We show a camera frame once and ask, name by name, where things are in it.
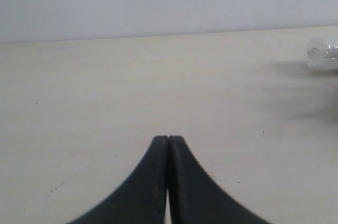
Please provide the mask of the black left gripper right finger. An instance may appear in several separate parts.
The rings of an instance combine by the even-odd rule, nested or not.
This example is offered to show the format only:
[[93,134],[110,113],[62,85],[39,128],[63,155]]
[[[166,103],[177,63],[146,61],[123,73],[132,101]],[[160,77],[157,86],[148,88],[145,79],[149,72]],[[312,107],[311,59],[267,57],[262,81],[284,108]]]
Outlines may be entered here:
[[182,136],[168,139],[167,187],[172,223],[267,223],[225,193]]

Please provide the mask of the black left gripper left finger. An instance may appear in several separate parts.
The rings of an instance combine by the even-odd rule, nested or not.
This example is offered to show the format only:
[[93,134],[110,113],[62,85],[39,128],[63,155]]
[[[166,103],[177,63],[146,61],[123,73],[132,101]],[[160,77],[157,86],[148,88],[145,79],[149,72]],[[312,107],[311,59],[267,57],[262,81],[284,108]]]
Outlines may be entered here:
[[128,178],[106,199],[72,223],[164,223],[168,137],[152,139]]

